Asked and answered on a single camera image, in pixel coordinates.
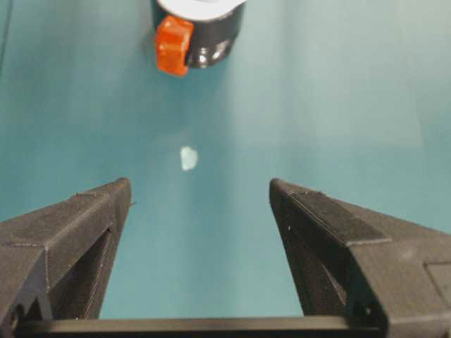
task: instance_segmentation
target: table surface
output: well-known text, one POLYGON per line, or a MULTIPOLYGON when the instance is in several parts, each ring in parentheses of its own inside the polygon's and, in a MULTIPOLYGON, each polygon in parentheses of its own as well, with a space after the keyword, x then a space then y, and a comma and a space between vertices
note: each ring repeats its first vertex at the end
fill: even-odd
POLYGON ((451 1, 249 0, 230 58, 182 80, 148 0, 10 2, 0 219, 129 177, 103 317, 301 313, 272 177, 451 231, 451 1))

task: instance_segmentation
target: small white piece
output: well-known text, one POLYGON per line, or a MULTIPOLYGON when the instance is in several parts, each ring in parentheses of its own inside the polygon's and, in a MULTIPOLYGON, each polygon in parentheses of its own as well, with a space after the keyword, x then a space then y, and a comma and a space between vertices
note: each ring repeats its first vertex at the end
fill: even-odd
POLYGON ((180 150, 180 160, 183 171, 193 170, 199 161, 199 154, 190 146, 183 146, 180 150))
POLYGON ((194 21, 220 18, 244 2, 246 0, 158 0, 170 14, 194 21))

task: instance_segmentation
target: orange cap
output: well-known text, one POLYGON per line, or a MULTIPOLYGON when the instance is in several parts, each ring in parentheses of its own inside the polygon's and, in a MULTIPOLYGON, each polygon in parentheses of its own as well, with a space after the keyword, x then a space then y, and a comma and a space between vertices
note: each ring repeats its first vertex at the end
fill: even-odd
POLYGON ((177 76, 188 72, 185 64, 194 24, 168 15, 158 26, 155 38, 156 64, 159 70, 177 76))

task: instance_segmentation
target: white label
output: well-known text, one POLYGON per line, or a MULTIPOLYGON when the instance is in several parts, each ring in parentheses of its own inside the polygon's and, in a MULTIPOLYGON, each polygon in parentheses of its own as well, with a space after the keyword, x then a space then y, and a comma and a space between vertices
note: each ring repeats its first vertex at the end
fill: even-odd
POLYGON ((229 13, 246 0, 158 0, 169 13, 180 18, 208 21, 229 13))

